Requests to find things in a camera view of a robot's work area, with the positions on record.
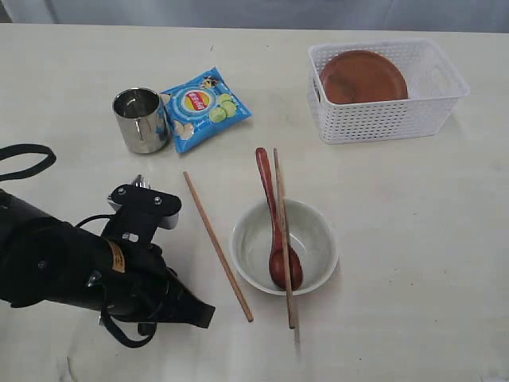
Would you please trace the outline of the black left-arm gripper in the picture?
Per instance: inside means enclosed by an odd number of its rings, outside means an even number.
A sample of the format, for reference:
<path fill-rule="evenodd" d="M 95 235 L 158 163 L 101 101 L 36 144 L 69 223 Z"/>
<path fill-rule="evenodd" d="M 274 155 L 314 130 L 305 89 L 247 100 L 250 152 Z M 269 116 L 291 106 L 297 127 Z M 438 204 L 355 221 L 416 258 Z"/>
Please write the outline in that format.
<path fill-rule="evenodd" d="M 196 297 L 161 254 L 106 241 L 105 264 L 96 264 L 87 288 L 99 293 L 106 311 L 121 322 L 185 323 L 207 329 L 216 308 Z"/>

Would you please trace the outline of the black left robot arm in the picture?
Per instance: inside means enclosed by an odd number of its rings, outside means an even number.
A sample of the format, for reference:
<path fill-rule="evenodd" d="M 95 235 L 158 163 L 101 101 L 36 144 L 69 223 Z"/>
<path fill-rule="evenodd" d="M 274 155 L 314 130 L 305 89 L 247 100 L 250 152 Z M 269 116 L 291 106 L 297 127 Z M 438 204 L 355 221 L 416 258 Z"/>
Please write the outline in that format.
<path fill-rule="evenodd" d="M 179 197 L 120 185 L 100 235 L 1 192 L 1 299 L 13 308 L 42 301 L 105 310 L 121 322 L 210 325 L 215 307 L 198 299 L 153 244 L 171 229 Z"/>

